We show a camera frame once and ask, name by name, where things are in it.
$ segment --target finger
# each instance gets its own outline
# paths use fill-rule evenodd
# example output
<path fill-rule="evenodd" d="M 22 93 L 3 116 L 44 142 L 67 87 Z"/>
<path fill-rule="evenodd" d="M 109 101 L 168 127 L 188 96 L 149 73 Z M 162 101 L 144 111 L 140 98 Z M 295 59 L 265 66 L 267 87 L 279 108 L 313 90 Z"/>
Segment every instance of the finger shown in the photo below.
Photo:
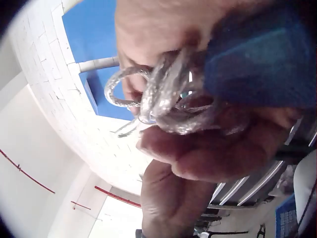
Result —
<path fill-rule="evenodd" d="M 286 129 L 259 120 L 246 135 L 229 147 L 196 149 L 183 155 L 172 164 L 172 171 L 182 178 L 208 182 L 238 179 L 264 166 L 287 135 Z"/>
<path fill-rule="evenodd" d="M 128 58 L 123 52 L 118 51 L 120 68 L 136 66 L 137 64 Z M 141 101 L 142 93 L 146 87 L 146 79 L 141 75 L 129 75 L 122 79 L 122 91 L 126 100 Z M 139 108 L 130 108 L 132 114 L 137 115 Z"/>
<path fill-rule="evenodd" d="M 143 131 L 136 147 L 158 161 L 172 163 L 195 146 L 188 136 L 170 134 L 158 126 Z"/>
<path fill-rule="evenodd" d="M 302 117 L 302 110 L 297 108 L 255 108 L 253 111 L 261 118 L 275 122 L 283 128 L 291 128 Z"/>
<path fill-rule="evenodd" d="M 263 119 L 234 141 L 214 131 L 180 136 L 150 129 L 142 136 L 141 150 L 170 163 L 177 176 L 208 182 L 230 181 L 260 168 L 288 134 L 288 130 Z M 152 133 L 160 135 L 151 139 Z"/>

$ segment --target metal frame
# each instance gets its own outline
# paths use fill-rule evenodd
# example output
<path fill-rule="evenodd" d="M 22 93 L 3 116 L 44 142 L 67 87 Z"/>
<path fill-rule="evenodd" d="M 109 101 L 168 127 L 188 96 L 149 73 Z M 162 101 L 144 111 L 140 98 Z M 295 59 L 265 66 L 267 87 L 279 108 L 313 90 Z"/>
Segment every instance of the metal frame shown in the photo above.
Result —
<path fill-rule="evenodd" d="M 285 145 L 289 145 L 289 143 L 293 139 L 296 131 L 300 127 L 302 120 L 303 120 L 303 118 L 300 118 L 299 120 L 297 120 L 296 124 L 292 127 L 292 129 L 289 133 L 288 139 L 284 143 Z M 311 141 L 309 142 L 308 146 L 310 146 L 310 147 L 313 146 L 314 143 L 316 142 L 316 138 L 317 138 L 317 131 L 315 132 L 315 134 L 314 134 L 313 138 L 311 139 Z M 252 189 L 250 189 L 244 196 L 242 196 L 239 199 L 237 206 L 226 206 L 224 204 L 239 190 L 239 188 L 246 182 L 246 180 L 249 178 L 249 176 L 238 180 L 230 188 L 230 190 L 226 193 L 226 195 L 221 198 L 220 203 L 215 205 L 215 204 L 211 204 L 211 203 L 219 195 L 220 191 L 225 187 L 226 183 L 217 184 L 217 187 L 216 187 L 216 189 L 212 195 L 212 198 L 209 202 L 208 208 L 231 210 L 231 209 L 253 209 L 253 208 L 258 207 L 261 204 L 261 202 L 257 202 L 253 206 L 243 206 L 243 204 L 245 202 L 247 202 L 253 195 L 255 195 L 263 186 L 265 186 L 270 181 L 270 179 L 272 179 L 274 177 L 274 175 L 276 175 L 276 173 L 283 167 L 284 164 L 285 164 L 284 161 L 276 161 L 274 163 L 274 165 L 272 165 L 271 168 L 268 170 L 268 172 L 261 178 L 261 180 L 258 181 L 256 183 L 256 185 L 253 186 Z"/>
<path fill-rule="evenodd" d="M 245 183 L 245 181 L 247 181 L 248 178 L 249 176 L 238 180 L 235 185 L 229 190 L 229 192 L 227 192 L 226 195 L 223 196 L 219 205 L 224 205 L 238 191 L 238 189 L 241 188 L 241 186 Z"/>

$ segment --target blue fabric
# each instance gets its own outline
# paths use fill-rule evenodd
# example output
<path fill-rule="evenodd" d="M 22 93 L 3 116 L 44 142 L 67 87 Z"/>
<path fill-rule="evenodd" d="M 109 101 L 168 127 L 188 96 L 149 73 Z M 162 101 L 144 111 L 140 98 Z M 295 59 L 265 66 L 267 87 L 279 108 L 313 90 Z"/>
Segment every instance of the blue fabric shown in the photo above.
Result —
<path fill-rule="evenodd" d="M 285 238 L 297 225 L 295 195 L 291 195 L 275 210 L 276 237 Z"/>
<path fill-rule="evenodd" d="M 250 106 L 316 108 L 316 45 L 297 13 L 276 7 L 209 42 L 204 88 Z"/>

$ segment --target red pipe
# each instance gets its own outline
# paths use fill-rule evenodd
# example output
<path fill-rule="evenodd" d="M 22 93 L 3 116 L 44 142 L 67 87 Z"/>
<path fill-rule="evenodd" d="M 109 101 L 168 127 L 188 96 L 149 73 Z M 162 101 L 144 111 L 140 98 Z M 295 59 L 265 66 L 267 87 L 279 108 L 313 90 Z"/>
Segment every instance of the red pipe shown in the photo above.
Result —
<path fill-rule="evenodd" d="M 76 204 L 76 205 L 78 205 L 78 206 L 81 206 L 81 207 L 83 207 L 83 208 L 87 208 L 87 209 L 91 210 L 90 208 L 85 207 L 85 206 L 83 206 L 83 205 L 80 205 L 80 204 L 78 204 L 78 203 L 76 203 L 76 202 L 74 202 L 74 201 L 70 201 L 70 202 L 72 202 L 72 203 L 74 203 L 74 204 Z"/>
<path fill-rule="evenodd" d="M 0 149 L 1 154 L 7 158 L 11 164 L 13 164 L 19 171 L 21 171 L 22 173 L 24 173 L 26 176 L 28 176 L 30 179 L 32 179 L 34 182 L 36 182 L 38 185 L 42 186 L 43 188 L 47 189 L 48 191 L 50 191 L 51 193 L 55 194 L 54 191 L 50 190 L 49 188 L 47 188 L 46 186 L 44 186 L 43 184 L 39 183 L 38 181 L 36 181 L 34 178 L 32 178 L 30 175 L 28 175 L 23 169 L 21 169 L 20 165 L 16 165 L 1 149 Z"/>
<path fill-rule="evenodd" d="M 127 203 L 127 204 L 130 204 L 130 205 L 135 206 L 135 207 L 137 207 L 137 208 L 141 208 L 141 204 L 138 204 L 138 203 L 136 203 L 136 202 L 132 202 L 132 201 L 130 201 L 130 200 L 128 200 L 128 199 L 125 199 L 125 198 L 123 198 L 123 197 L 119 197 L 119 196 L 117 196 L 117 195 L 115 195 L 115 194 L 113 194 L 113 193 L 110 193 L 110 192 L 108 192 L 108 191 L 106 191 L 106 190 L 103 190 L 102 188 L 99 188 L 98 186 L 95 186 L 95 188 L 98 189 L 99 191 L 101 191 L 101 192 L 103 192 L 103 193 L 109 195 L 110 197 L 113 197 L 113 198 L 115 198 L 115 199 L 118 199 L 118 200 L 120 200 L 120 201 L 122 201 L 122 202 L 125 202 L 125 203 Z"/>

